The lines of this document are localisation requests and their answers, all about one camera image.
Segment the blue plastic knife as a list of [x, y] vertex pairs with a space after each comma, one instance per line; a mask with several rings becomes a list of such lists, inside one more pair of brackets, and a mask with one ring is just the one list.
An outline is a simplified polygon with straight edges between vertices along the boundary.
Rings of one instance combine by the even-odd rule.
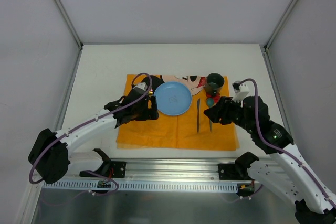
[[200, 103], [201, 103], [201, 99], [199, 98], [197, 100], [197, 133], [200, 132]]

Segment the light blue plate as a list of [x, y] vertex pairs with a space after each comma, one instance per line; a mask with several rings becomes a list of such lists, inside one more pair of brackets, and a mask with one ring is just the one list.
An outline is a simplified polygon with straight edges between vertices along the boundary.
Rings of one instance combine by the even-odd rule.
[[155, 89], [157, 109], [169, 116], [185, 113], [191, 106], [193, 98], [187, 86], [179, 82], [165, 82]]

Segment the orange cartoon cloth placemat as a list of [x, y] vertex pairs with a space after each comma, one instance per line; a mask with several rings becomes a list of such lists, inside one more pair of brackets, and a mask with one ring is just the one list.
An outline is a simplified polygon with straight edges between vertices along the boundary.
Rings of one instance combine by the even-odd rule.
[[[235, 151], [240, 148], [233, 124], [210, 124], [204, 115], [207, 109], [204, 87], [206, 78], [201, 76], [176, 77], [153, 75], [153, 88], [165, 82], [176, 81], [187, 86], [193, 96], [190, 108], [178, 116], [163, 113], [154, 121], [131, 121], [119, 127], [118, 149], [176, 148], [207, 151]], [[200, 129], [197, 133], [197, 100], [200, 103]]]

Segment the dark green mug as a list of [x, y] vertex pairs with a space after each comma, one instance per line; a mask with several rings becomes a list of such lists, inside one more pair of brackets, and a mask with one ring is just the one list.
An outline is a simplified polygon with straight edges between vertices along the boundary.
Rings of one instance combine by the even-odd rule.
[[225, 79], [218, 73], [211, 73], [206, 77], [205, 93], [214, 98], [219, 95], [220, 90], [225, 84]]

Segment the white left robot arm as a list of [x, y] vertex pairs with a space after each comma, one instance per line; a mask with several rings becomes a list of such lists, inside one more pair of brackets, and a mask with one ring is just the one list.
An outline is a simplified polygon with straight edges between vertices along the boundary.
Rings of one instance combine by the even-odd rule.
[[70, 155], [95, 135], [131, 121], [153, 121], [158, 118], [156, 97], [134, 87], [128, 95], [107, 103], [87, 121], [57, 132], [46, 128], [38, 134], [28, 155], [32, 165], [28, 180], [31, 184], [57, 182], [68, 171]]

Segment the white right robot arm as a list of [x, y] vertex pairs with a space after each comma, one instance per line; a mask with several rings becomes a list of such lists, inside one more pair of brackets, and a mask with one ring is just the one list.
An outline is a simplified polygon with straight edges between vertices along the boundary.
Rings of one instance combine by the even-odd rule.
[[213, 123], [244, 129], [284, 172], [278, 175], [256, 155], [246, 152], [235, 160], [238, 178], [257, 180], [293, 206], [299, 223], [335, 223], [335, 193], [316, 176], [287, 130], [270, 119], [268, 106], [260, 97], [242, 101], [222, 97], [204, 114]]

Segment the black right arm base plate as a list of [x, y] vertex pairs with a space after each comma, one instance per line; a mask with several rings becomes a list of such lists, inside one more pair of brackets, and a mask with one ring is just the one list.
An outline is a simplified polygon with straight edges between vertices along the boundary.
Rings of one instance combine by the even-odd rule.
[[220, 180], [251, 180], [247, 169], [237, 164], [218, 164], [218, 176]]

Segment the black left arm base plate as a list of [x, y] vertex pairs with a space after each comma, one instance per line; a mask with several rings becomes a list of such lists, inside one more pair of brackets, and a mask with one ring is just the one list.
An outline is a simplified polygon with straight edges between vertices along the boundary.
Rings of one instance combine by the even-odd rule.
[[125, 178], [127, 163], [124, 161], [103, 161], [94, 171], [87, 170], [79, 173], [80, 177]]

